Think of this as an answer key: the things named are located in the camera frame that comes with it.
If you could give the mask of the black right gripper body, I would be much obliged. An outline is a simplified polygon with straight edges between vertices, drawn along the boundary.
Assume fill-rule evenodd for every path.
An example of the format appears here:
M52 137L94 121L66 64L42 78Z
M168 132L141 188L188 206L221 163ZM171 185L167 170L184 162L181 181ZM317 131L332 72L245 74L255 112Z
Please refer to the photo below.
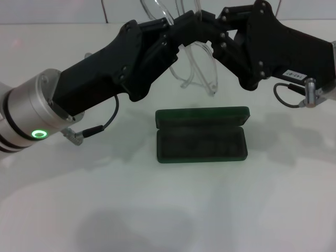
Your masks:
M332 44L286 27L266 1L254 2L246 28L238 31L237 40L249 64L249 73L239 78L245 90L255 90L268 77L304 84L299 78L286 76L287 70L314 78L318 88L333 81Z

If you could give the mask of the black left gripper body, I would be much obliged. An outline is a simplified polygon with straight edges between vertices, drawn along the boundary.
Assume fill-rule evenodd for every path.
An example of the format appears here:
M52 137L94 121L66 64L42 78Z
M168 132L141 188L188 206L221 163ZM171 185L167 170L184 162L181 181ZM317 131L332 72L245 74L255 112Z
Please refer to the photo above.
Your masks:
M53 102L69 115L77 115L119 93L139 60L140 25L131 20L116 38L91 56L61 72Z

